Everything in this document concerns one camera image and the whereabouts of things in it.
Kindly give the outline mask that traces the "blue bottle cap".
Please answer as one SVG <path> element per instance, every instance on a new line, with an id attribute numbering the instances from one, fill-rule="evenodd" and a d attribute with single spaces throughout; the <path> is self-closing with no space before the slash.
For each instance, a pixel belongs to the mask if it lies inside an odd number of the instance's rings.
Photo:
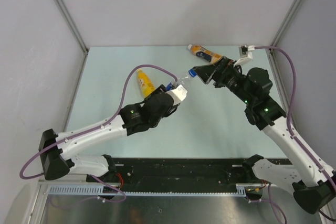
<path id="1" fill-rule="evenodd" d="M 192 78 L 194 78 L 194 77 L 197 76 L 197 73 L 196 73 L 193 69 L 190 69 L 190 70 L 188 71 L 188 74 L 189 74 Z"/>

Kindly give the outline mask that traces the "clear water bottle blue label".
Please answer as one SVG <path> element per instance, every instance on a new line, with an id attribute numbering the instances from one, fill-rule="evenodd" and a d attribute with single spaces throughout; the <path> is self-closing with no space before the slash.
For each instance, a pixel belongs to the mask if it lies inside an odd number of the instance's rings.
<path id="1" fill-rule="evenodd" d="M 166 86 L 166 90 L 172 90 L 175 89 L 177 86 L 179 86 L 180 84 L 186 89 L 188 90 L 191 86 L 192 80 L 194 78 L 192 78 L 188 72 L 180 75 L 176 81 L 172 81 L 170 82 L 167 86 Z"/>

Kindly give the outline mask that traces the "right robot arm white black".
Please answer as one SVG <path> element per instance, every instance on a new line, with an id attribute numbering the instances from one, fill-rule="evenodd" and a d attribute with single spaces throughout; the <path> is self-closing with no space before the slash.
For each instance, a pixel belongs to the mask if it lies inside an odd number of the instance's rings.
<path id="1" fill-rule="evenodd" d="M 266 69 L 254 67 L 243 74 L 224 57 L 213 65 L 193 67 L 193 71 L 204 84 L 212 81 L 215 88 L 226 87 L 242 100 L 248 122 L 273 140 L 292 164 L 275 165 L 254 155 L 243 163 L 245 181 L 263 179 L 278 186 L 292 194 L 309 214 L 317 213 L 335 198 L 335 169 L 320 159 L 287 122 L 285 111 L 269 94 L 272 81 Z"/>

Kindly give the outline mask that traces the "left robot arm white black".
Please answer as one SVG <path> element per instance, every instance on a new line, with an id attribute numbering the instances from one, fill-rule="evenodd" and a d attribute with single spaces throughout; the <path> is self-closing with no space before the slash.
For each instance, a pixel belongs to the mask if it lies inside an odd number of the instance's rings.
<path id="1" fill-rule="evenodd" d="M 107 140 L 145 132 L 158 125 L 161 119 L 174 113 L 186 98 L 187 90 L 178 86 L 169 91 L 156 89 L 144 101 L 126 105 L 115 116 L 76 131 L 43 132 L 39 151 L 45 180 L 60 179 L 68 174 L 96 176 L 105 182 L 115 178 L 113 158 L 82 155 L 81 152 Z"/>

